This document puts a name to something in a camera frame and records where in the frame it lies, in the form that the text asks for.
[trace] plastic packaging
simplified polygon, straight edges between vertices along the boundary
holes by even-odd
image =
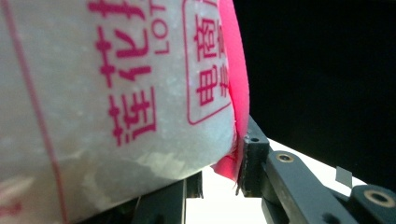
[[[1,0],[0,223],[74,223],[235,142],[218,4]]]

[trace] black background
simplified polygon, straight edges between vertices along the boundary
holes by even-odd
[[[396,5],[234,0],[266,135],[396,191]]]

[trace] red border line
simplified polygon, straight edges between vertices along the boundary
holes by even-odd
[[[212,112],[212,113],[210,113],[210,114],[206,115],[205,117],[203,117],[203,118],[201,118],[201,119],[198,119],[198,120],[192,120],[192,119],[190,118],[190,116],[189,116],[189,124],[190,124],[190,125],[195,125],[195,124],[198,124],[198,123],[200,123],[200,122],[202,122],[202,121],[204,121],[204,120],[206,120],[206,119],[210,119],[210,118],[212,118],[214,115],[216,115],[217,113],[219,113],[221,110],[225,109],[225,108],[226,108],[227,106],[229,106],[230,104],[231,104],[231,102],[228,103],[227,105],[221,107],[220,109],[218,109],[218,110],[216,110],[216,111],[214,111],[214,112]]]
[[[216,2],[212,2],[211,0],[195,0],[195,2],[207,3],[212,5],[212,7],[218,7],[218,4]]]
[[[38,123],[39,129],[40,129],[40,132],[41,132],[41,136],[44,141],[44,146],[45,146],[45,148],[47,150],[47,154],[49,156],[49,160],[50,160],[50,163],[52,166],[52,171],[55,174],[58,198],[59,198],[59,203],[61,206],[62,219],[63,219],[64,224],[66,224],[66,223],[68,223],[68,220],[67,220],[67,213],[66,213],[66,208],[65,208],[65,203],[64,203],[64,190],[63,190],[63,186],[62,186],[60,167],[56,160],[55,152],[53,150],[53,145],[51,143],[50,135],[47,130],[43,112],[41,111],[40,104],[39,104],[39,101],[37,98],[37,94],[35,92],[35,86],[34,86],[34,83],[32,80],[29,66],[28,66],[28,64],[26,62],[26,58],[24,56],[23,46],[22,46],[21,40],[19,39],[19,36],[18,36],[17,27],[15,25],[13,15],[10,10],[8,0],[1,0],[1,6],[4,10],[9,34],[11,36],[12,43],[13,43],[15,52],[17,54],[18,62],[21,67],[22,77],[25,82],[26,89],[29,92],[30,100],[32,102],[33,109],[35,111],[35,116],[36,116],[37,123]]]

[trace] white surface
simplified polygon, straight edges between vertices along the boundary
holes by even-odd
[[[289,147],[270,139],[273,150],[283,150],[296,154],[317,176],[323,185],[345,195],[350,188],[335,181],[335,168],[305,156]],[[210,167],[203,170],[204,199],[188,199],[186,223],[266,223],[262,213],[262,199],[244,198],[242,193],[235,196],[233,181],[217,175]],[[353,186],[365,183],[353,177]]]

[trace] black metal bracket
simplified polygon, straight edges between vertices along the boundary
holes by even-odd
[[[267,223],[396,223],[396,194],[357,186],[349,197],[324,187],[296,155],[273,151],[252,118],[238,188],[261,197]]]
[[[185,223],[186,199],[203,197],[202,172],[199,172],[79,224],[182,224]]]

